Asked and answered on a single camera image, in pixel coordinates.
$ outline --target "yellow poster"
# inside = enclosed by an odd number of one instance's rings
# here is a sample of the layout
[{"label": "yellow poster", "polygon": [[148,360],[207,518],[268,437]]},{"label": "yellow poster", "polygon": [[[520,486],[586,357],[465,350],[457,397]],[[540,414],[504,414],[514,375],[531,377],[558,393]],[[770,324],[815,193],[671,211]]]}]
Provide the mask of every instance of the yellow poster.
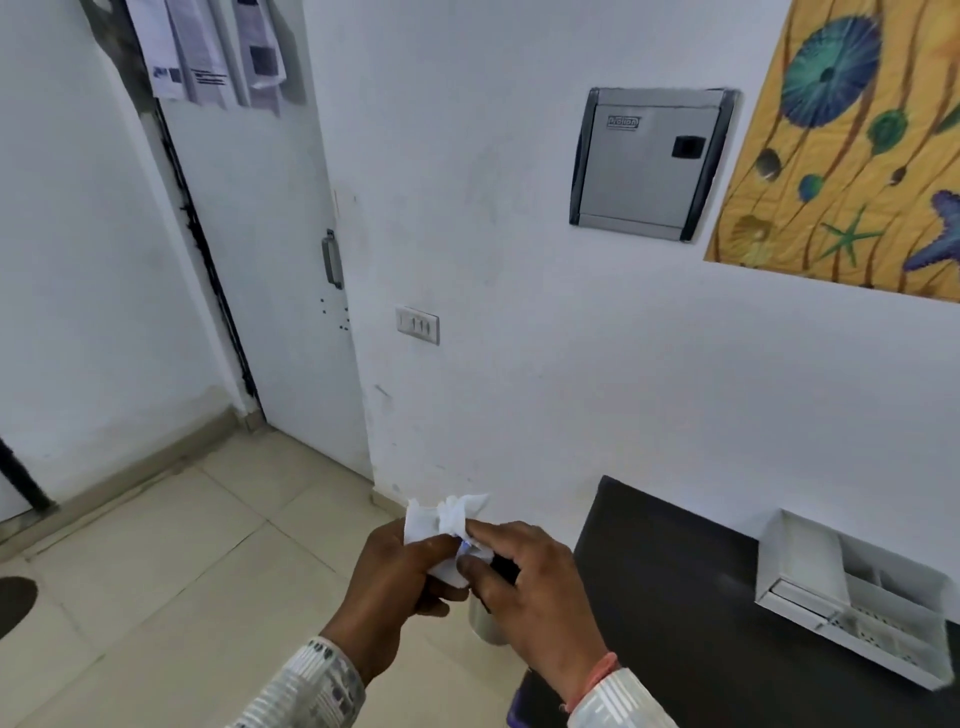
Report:
[{"label": "yellow poster", "polygon": [[960,0],[794,0],[706,260],[960,301]]}]

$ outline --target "shirt sleeve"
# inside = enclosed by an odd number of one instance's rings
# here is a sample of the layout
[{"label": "shirt sleeve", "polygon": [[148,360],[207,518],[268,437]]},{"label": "shirt sleeve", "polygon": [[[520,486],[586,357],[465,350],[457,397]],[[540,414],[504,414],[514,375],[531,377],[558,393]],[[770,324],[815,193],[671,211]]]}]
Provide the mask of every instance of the shirt sleeve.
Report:
[{"label": "shirt sleeve", "polygon": [[625,667],[613,672],[574,708],[568,728],[677,728],[653,695]]},{"label": "shirt sleeve", "polygon": [[366,698],[347,656],[316,637],[290,658],[232,728],[349,728]]}]

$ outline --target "purple starfish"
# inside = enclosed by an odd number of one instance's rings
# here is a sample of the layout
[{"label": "purple starfish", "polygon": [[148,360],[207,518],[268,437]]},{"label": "purple starfish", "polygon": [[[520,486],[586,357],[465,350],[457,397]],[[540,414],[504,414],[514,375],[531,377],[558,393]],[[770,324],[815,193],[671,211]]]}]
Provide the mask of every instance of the purple starfish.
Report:
[{"label": "purple starfish", "polygon": [[960,195],[942,189],[930,202],[944,220],[944,231],[923,250],[908,257],[903,262],[904,271],[919,271],[944,260],[960,263]]}]

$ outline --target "door handle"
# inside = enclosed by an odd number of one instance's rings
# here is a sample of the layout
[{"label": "door handle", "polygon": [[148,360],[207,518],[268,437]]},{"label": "door handle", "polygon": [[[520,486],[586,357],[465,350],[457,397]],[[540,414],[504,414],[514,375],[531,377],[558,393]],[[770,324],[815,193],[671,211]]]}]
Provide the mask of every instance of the door handle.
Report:
[{"label": "door handle", "polygon": [[340,262],[340,247],[337,245],[337,236],[330,229],[324,238],[324,267],[327,282],[338,290],[344,289],[344,266]]}]

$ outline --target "black table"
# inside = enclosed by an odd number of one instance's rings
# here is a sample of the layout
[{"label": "black table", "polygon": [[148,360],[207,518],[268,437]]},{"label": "black table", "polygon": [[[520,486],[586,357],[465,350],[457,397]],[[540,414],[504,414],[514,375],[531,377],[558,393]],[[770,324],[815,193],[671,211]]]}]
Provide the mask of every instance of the black table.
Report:
[{"label": "black table", "polygon": [[[604,477],[575,554],[607,645],[680,728],[960,726],[957,684],[929,692],[756,605],[755,539]],[[562,728],[560,703],[528,672],[510,723]]]}]

